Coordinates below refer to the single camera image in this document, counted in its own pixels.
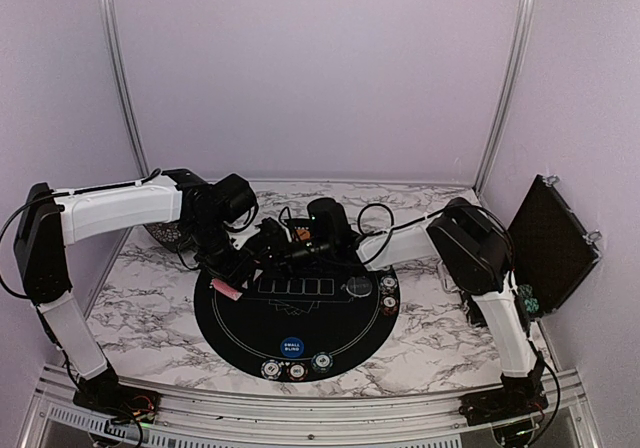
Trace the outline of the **orange big blind button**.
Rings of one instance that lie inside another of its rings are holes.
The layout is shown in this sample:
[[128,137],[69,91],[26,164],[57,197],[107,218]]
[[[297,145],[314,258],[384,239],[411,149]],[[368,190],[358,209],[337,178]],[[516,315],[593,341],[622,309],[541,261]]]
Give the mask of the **orange big blind button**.
[[304,241],[310,238],[310,233],[307,229],[304,228],[295,228],[293,230],[292,236],[297,241]]

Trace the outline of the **black dealer button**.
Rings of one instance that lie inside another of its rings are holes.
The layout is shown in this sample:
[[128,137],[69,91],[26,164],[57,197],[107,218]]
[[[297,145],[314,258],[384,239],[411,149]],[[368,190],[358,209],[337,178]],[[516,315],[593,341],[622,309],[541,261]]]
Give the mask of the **black dealer button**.
[[365,298],[372,293],[373,284],[365,276],[351,277],[346,283],[345,291],[354,298]]

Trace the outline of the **red playing card deck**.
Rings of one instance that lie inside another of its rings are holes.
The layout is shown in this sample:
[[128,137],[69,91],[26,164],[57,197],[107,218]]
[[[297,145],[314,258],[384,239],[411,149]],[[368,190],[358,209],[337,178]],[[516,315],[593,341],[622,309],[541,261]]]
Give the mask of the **red playing card deck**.
[[221,294],[232,301],[238,301],[243,295],[242,292],[229,286],[227,283],[219,279],[213,279],[210,283],[210,287],[216,293]]

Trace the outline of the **blue small blind button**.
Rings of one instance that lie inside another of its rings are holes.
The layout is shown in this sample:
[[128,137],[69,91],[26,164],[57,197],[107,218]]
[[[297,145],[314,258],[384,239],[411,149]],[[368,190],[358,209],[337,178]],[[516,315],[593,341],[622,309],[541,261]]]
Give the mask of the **blue small blind button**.
[[297,337],[285,338],[280,343],[281,354],[288,359],[297,359],[304,354],[304,342]]

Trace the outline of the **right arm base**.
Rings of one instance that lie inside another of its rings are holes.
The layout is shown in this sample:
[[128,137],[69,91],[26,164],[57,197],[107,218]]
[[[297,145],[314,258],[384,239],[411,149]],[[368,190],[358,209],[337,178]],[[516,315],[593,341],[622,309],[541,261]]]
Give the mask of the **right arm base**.
[[460,398],[459,413],[469,426],[477,426],[544,412],[549,402],[543,391],[541,385],[516,382],[468,393]]

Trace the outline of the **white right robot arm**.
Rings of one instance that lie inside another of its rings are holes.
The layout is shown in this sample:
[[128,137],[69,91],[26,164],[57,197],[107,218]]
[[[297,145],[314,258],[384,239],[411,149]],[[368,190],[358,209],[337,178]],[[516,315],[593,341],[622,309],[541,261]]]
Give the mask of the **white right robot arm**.
[[313,262],[379,271],[438,256],[455,285],[478,306],[496,344],[501,387],[495,406],[515,416],[534,399],[545,370],[530,335],[530,317],[515,280],[515,248],[506,228],[487,210],[458,197],[445,207],[377,232],[353,231],[341,204],[319,198],[308,207],[311,236],[272,218],[244,242],[261,269],[285,273]]

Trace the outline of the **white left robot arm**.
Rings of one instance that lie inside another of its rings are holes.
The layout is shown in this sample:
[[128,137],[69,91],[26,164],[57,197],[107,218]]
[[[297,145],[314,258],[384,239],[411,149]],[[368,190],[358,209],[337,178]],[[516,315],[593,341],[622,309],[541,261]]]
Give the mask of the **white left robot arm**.
[[240,258],[243,230],[235,223],[257,210],[254,191],[239,175],[209,183],[187,169],[157,169],[139,180],[89,188],[39,183],[30,189],[14,240],[23,290],[102,411],[119,412],[126,391],[72,293],[67,247],[135,226],[177,223],[196,245],[198,268],[239,285],[251,270]]

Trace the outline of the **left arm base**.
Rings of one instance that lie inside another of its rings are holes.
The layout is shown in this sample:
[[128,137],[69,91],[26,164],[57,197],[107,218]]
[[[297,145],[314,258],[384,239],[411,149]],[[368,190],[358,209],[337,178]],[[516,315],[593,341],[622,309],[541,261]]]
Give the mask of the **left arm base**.
[[116,424],[152,422],[157,414],[160,394],[122,384],[111,366],[93,378],[77,376],[75,384],[75,405],[111,416]]

